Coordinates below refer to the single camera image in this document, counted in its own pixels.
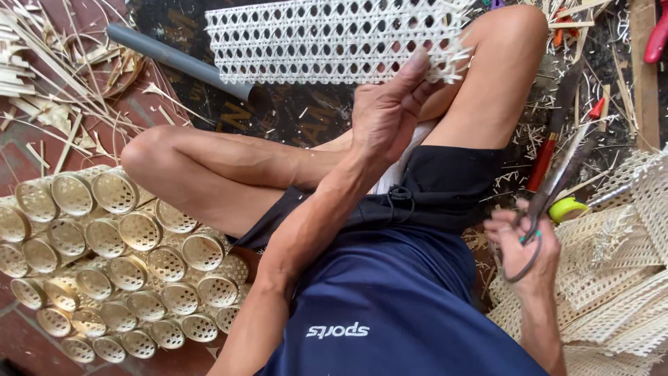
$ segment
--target drawstring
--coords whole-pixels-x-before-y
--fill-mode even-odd
[[[415,200],[413,200],[413,193],[406,187],[402,187],[401,185],[395,184],[389,188],[389,191],[386,193],[387,200],[389,201],[389,208],[390,208],[390,214],[389,214],[389,222],[392,222],[394,219],[394,202],[393,200],[396,201],[406,201],[406,200],[411,200],[411,212],[408,213],[408,216],[397,223],[403,223],[407,221],[411,215],[413,215],[413,211],[415,210]]]

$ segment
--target hand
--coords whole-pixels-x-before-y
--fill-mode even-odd
[[[430,84],[427,50],[417,48],[397,76],[383,85],[362,85],[355,91],[352,150],[390,164],[399,160],[413,136],[420,109],[442,82]]]
[[[527,200],[517,201],[517,206],[523,210],[526,210],[528,205]],[[527,217],[522,218],[520,226],[513,229],[512,223],[516,216],[517,213],[512,210],[495,210],[492,212],[492,219],[484,222],[487,236],[501,246],[502,266],[509,278],[516,276],[524,269],[538,246],[536,237],[525,246],[520,243],[520,237],[530,229],[531,222]],[[515,293],[523,302],[533,302],[536,299],[552,301],[554,299],[554,280],[559,264],[561,244],[554,234],[552,222],[547,215],[540,218],[538,230],[542,238],[540,253],[526,275],[512,284]]]

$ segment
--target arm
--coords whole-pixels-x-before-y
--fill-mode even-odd
[[[518,206],[526,209],[528,202],[518,200]],[[522,246],[520,236],[530,227],[524,218],[520,228],[512,229],[516,213],[497,210],[492,219],[485,221],[490,240],[501,245],[503,268],[506,275],[515,276],[536,251],[536,242]],[[538,222],[542,236],[542,248],[531,270],[512,287],[522,304],[522,339],[520,344],[531,357],[551,376],[566,376],[559,327],[556,321],[554,282],[559,263],[561,245],[552,229],[552,222],[544,215]]]
[[[416,50],[391,82],[358,88],[351,152],[272,235],[210,376],[251,375],[267,363],[281,342],[301,272],[410,142],[422,104],[438,88],[423,82],[428,68],[426,51]]]

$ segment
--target leg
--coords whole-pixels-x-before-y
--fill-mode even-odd
[[[474,58],[458,91],[449,87],[449,92],[437,93],[452,105],[422,144],[501,149],[508,144],[545,52],[547,22],[535,6],[513,5],[480,16],[464,33]]]
[[[340,153],[259,138],[158,126],[121,155],[137,184],[193,218],[240,238],[291,184],[316,187]]]

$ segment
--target woven bamboo stack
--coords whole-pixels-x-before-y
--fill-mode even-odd
[[[74,361],[119,363],[229,333],[248,264],[217,231],[98,165],[0,198],[0,271]]]
[[[558,325],[569,375],[646,375],[668,351],[668,149],[634,152],[556,229]],[[488,314],[516,341],[520,302],[497,278]]]

